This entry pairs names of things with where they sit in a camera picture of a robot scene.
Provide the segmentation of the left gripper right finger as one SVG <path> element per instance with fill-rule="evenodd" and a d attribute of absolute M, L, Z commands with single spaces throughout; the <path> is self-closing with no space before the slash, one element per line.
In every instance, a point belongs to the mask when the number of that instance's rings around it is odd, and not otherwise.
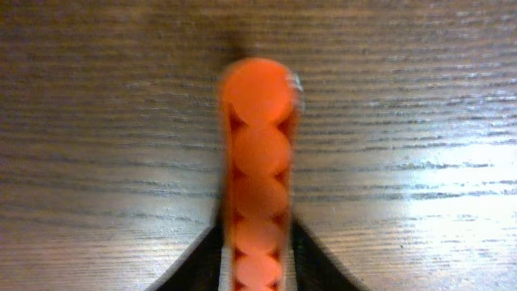
<path fill-rule="evenodd" d="M 300 220 L 292 221 L 291 244 L 297 291 L 369 291 Z"/>

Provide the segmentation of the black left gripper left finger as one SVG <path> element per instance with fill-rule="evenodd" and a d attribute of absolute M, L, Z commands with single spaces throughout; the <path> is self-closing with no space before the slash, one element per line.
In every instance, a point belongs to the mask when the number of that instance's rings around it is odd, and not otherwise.
<path fill-rule="evenodd" d="M 221 224 L 203 232 L 147 291 L 217 291 L 224 235 Z"/>

